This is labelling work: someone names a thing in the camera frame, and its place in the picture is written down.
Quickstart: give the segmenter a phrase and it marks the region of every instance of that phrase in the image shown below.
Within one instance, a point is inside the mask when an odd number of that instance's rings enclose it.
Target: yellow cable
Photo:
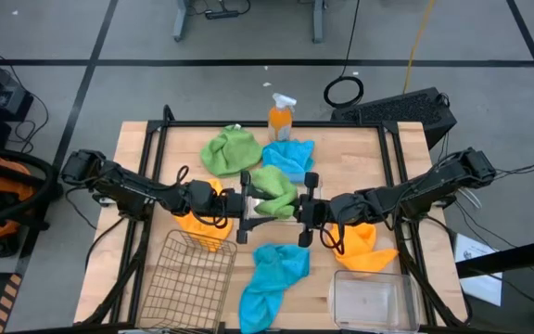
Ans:
[[[412,75],[413,55],[415,54],[415,50],[417,49],[419,40],[420,38],[422,38],[422,34],[424,33],[424,30],[426,29],[427,20],[430,18],[430,13],[432,12],[432,7],[434,6],[434,3],[436,3],[436,0],[430,0],[430,2],[427,4],[426,12],[424,13],[424,19],[422,20],[422,24],[419,26],[417,37],[415,37],[415,44],[412,47],[412,53],[411,55],[409,55],[409,63],[407,64],[407,75],[405,76],[405,84],[403,85],[403,94],[407,92],[407,87],[409,86],[409,80]]]

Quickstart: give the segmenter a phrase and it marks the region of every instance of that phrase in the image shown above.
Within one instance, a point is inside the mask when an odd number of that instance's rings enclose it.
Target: white spray nozzle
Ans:
[[[275,106],[278,109],[284,109],[285,107],[294,107],[296,106],[296,103],[298,102],[296,101],[295,98],[281,95],[279,93],[274,93],[273,99],[275,100]]]

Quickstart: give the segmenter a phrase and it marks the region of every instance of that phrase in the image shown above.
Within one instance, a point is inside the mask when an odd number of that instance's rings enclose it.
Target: white paper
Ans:
[[[454,261],[476,258],[486,254],[491,254],[496,250],[477,242],[463,235],[457,235],[454,250]],[[496,277],[502,278],[502,273],[494,273]],[[502,303],[502,282],[491,276],[477,276],[461,279],[464,293],[479,298],[482,301],[500,306]]]

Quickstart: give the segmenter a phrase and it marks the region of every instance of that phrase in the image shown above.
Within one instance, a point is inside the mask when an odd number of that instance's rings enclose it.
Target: orange vacuum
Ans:
[[[32,176],[23,163],[42,170],[45,179]],[[60,195],[56,179],[57,173],[48,163],[27,154],[0,151],[0,257],[17,252],[21,225],[48,228],[35,217],[35,209]]]

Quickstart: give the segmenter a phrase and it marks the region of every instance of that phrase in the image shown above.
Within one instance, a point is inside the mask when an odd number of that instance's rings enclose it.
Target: towel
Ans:
[[[222,191],[222,184],[220,183],[220,180],[210,179],[207,182],[211,184],[211,187],[214,188],[218,194]],[[202,218],[208,222],[211,222],[212,220],[211,217]],[[199,222],[199,220],[197,220],[197,218],[195,218],[195,216],[191,212],[183,217],[174,216],[174,220],[176,220],[178,225],[180,225],[185,232],[194,233],[193,235],[191,235],[191,237],[199,240],[201,245],[205,246],[209,251],[217,251],[221,245],[220,241],[215,240],[215,238],[224,240],[228,237],[230,231],[232,230],[231,219],[228,219],[226,221],[226,227],[217,228],[215,226],[205,225]]]
[[[238,306],[243,334],[269,328],[279,312],[284,290],[308,275],[310,258],[308,249],[296,245],[265,244],[253,252],[255,274]]]
[[[314,164],[311,159],[314,142],[277,141],[263,148],[263,167],[273,165],[286,174],[293,183],[304,182],[304,174]]]
[[[339,232],[336,228],[331,229],[333,240],[339,240]],[[377,273],[384,269],[399,253],[397,250],[376,250],[376,227],[370,224],[346,226],[343,245],[345,252],[339,254],[333,250],[338,262],[345,265],[349,270]]]
[[[274,199],[265,200],[255,207],[255,212],[262,215],[286,219],[294,213],[294,207],[288,205],[298,196],[296,186],[275,166],[266,166],[250,172],[252,185]]]
[[[228,125],[201,149],[201,160],[212,174],[238,173],[261,160],[261,145],[240,125]]]

